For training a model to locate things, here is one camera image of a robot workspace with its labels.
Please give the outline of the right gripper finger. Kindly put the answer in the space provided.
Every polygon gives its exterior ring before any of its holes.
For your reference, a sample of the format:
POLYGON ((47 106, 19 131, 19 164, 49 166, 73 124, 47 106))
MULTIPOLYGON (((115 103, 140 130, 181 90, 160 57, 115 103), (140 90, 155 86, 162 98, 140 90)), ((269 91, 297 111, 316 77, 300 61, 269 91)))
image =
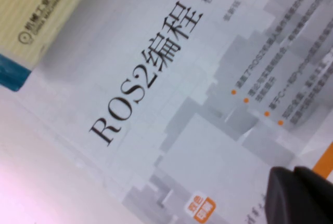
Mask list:
POLYGON ((265 215, 267 223, 332 223, 332 183, 306 167, 273 167, 265 215))

